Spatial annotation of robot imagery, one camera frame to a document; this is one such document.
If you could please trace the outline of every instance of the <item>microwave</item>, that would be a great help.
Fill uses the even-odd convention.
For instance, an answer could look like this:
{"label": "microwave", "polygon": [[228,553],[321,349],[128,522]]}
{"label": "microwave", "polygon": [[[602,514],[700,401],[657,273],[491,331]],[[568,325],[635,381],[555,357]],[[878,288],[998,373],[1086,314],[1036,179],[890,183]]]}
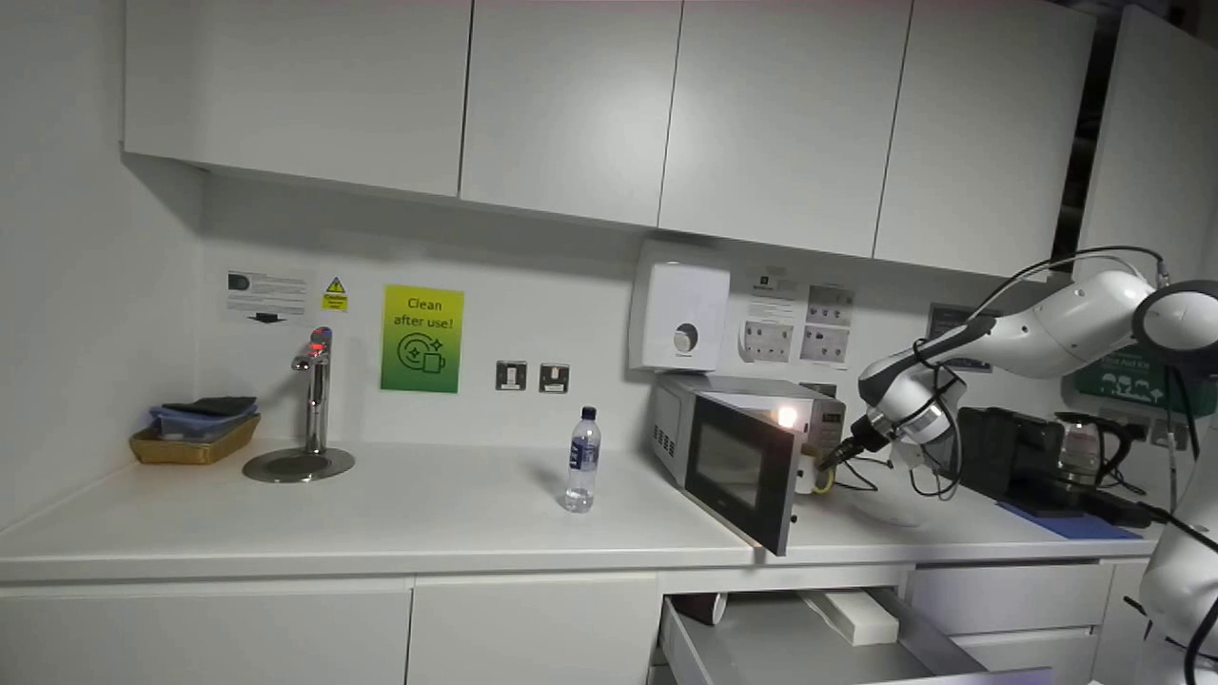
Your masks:
{"label": "microwave", "polygon": [[841,424],[837,401],[789,381],[657,377],[647,453],[729,531],[784,556],[796,479],[810,482]]}

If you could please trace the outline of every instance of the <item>microwave door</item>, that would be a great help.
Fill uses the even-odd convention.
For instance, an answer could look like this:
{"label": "microwave door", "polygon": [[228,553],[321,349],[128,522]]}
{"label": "microwave door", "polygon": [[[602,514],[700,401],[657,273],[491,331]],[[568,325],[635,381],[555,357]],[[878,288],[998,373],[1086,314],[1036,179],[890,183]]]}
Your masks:
{"label": "microwave door", "polygon": [[796,434],[756,415],[696,401],[689,496],[774,556],[789,553]]}

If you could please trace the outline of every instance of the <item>robotic arm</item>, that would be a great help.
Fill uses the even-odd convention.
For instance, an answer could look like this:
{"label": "robotic arm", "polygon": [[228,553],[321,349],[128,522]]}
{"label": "robotic arm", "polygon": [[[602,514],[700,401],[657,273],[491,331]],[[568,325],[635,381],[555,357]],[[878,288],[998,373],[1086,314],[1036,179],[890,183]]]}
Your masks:
{"label": "robotic arm", "polygon": [[[876,453],[885,442],[928,446],[952,434],[945,409],[956,373],[952,363],[992,363],[1018,377],[1067,377],[1125,343],[1172,367],[1218,367],[1218,286],[1180,283],[1154,288],[1139,273],[1101,272],[1076,286],[1050,292],[1029,314],[987,317],[913,343],[913,349],[876,363],[859,377],[866,415],[851,424],[821,468],[845,466],[857,453]],[[1175,531],[1162,543],[1142,578],[1142,604],[1155,627],[1149,661],[1163,683],[1218,685],[1218,661],[1200,670],[1200,656],[1218,656],[1218,501],[1206,486],[1218,479],[1218,462],[1200,468],[1200,486],[1185,490]]]}

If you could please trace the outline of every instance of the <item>plastic bottle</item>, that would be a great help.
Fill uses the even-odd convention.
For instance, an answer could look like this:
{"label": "plastic bottle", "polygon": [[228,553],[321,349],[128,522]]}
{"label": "plastic bottle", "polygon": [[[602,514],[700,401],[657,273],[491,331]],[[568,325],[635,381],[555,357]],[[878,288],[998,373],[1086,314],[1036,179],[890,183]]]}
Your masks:
{"label": "plastic bottle", "polygon": [[582,409],[569,429],[568,482],[558,490],[564,512],[582,514],[593,508],[597,462],[602,462],[597,413]]}

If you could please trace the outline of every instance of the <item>countertop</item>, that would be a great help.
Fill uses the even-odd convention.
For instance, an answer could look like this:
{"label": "countertop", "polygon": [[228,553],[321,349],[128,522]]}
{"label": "countertop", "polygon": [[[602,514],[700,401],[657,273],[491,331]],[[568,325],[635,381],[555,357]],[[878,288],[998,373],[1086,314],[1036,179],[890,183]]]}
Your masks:
{"label": "countertop", "polygon": [[531,572],[738,572],[1149,556],[1154,542],[1062,542],[974,490],[799,499],[789,556],[756,556],[639,453],[607,453],[597,508],[564,514],[555,458],[527,451],[345,446],[359,468],[310,486],[238,466],[118,468],[0,534],[0,583],[371,578]]}

